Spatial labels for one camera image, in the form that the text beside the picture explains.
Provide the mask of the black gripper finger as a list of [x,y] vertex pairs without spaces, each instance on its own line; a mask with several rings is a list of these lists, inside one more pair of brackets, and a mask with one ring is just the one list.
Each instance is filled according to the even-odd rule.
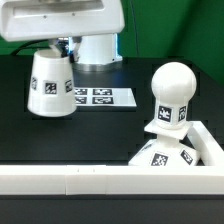
[[60,46],[58,39],[49,39],[48,45],[57,55],[63,56],[63,49]]
[[81,37],[70,37],[69,38],[69,53],[72,62],[77,62],[79,60],[79,49],[81,46]]

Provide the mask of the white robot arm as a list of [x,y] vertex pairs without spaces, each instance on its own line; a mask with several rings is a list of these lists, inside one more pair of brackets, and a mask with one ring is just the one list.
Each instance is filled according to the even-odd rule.
[[0,0],[0,36],[8,42],[80,38],[78,67],[120,60],[116,35],[125,26],[120,0]]

